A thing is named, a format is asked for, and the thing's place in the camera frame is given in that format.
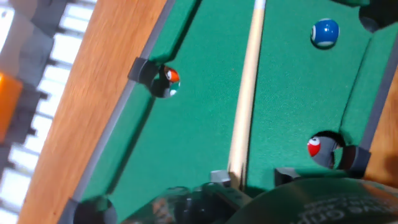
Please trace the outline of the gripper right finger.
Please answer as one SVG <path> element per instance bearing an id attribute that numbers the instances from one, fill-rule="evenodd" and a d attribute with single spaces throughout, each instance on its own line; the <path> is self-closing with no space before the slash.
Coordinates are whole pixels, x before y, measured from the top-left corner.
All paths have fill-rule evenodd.
<path id="1" fill-rule="evenodd" d="M 280 186 L 301 179 L 302 176 L 291 167 L 278 167 L 274 169 L 274 185 Z"/>

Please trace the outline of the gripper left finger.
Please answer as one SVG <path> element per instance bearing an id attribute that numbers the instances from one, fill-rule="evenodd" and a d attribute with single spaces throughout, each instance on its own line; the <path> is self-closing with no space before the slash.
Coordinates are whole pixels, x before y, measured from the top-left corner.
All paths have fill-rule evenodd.
<path id="1" fill-rule="evenodd" d="M 209 183 L 177 198 L 174 215 L 177 223 L 226 223 L 248 203 L 249 196 L 232 188 L 225 170 L 214 170 Z"/>

